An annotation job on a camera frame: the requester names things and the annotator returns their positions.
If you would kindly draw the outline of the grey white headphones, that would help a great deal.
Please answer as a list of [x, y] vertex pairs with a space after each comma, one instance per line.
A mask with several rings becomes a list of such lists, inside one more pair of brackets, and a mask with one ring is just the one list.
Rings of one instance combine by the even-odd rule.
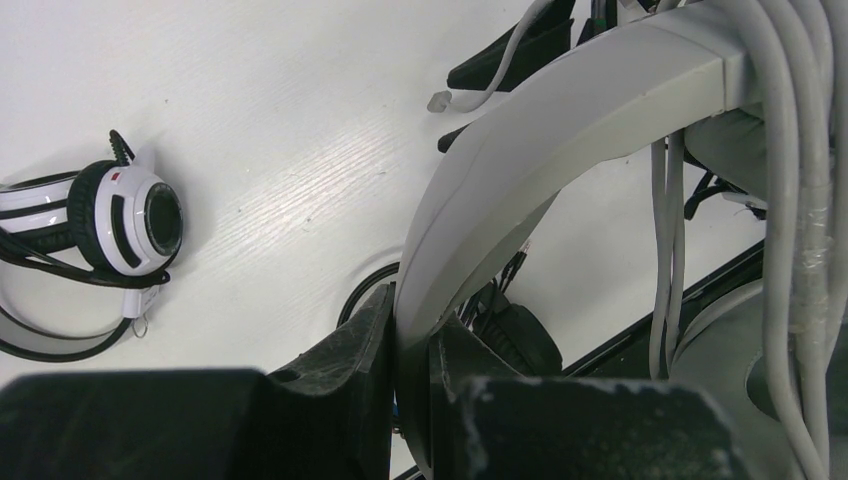
[[[394, 302], [399, 415], [427, 479], [431, 338], [507, 264], [560, 191], [652, 150], [658, 276], [648, 372], [727, 416], [748, 479], [847, 475], [847, 5], [663, 1], [531, 75], [447, 149]], [[762, 276], [680, 322], [682, 166], [766, 215]]]

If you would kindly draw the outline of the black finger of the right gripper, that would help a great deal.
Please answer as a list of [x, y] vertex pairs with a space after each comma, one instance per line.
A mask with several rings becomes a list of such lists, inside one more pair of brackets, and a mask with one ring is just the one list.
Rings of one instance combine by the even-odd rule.
[[[571, 48], [574, 0], [553, 1], [522, 36], [497, 92], [511, 92], [531, 75]], [[479, 53], [454, 67], [447, 76], [450, 89], [484, 91], [494, 78], [515, 30], [510, 28]]]

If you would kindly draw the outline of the black headphones with blue band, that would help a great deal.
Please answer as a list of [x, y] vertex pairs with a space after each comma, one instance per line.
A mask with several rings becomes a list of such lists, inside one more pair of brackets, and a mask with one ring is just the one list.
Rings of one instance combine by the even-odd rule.
[[501, 273], [455, 309], [459, 321], [499, 358], [527, 376], [547, 376], [562, 369], [562, 355], [537, 317], [508, 300], [508, 287], [527, 254], [517, 252]]

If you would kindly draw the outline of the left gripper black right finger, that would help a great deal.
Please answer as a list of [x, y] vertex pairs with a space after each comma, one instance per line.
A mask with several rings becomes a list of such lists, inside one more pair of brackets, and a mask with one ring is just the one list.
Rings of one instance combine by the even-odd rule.
[[456, 323], [429, 345], [438, 479], [748, 479], [705, 393], [660, 382], [524, 377]]

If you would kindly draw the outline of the white and black headphones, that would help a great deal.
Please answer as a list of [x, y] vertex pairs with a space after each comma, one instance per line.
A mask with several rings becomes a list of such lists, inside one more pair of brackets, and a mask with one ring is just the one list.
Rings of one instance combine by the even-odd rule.
[[116, 130], [113, 152], [80, 170], [6, 184], [1, 188], [1, 260], [66, 280], [123, 291], [121, 318], [110, 331], [70, 336], [42, 330], [7, 309], [2, 319], [37, 338], [79, 345], [39, 351], [11, 339], [2, 352], [24, 360], [71, 363], [115, 345], [146, 318], [184, 238], [177, 192]]

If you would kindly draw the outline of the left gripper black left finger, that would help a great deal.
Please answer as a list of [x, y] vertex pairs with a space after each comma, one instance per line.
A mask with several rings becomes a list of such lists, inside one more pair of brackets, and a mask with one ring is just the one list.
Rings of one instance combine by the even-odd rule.
[[394, 288], [284, 367], [43, 374], [1, 393], [5, 479], [385, 479]]

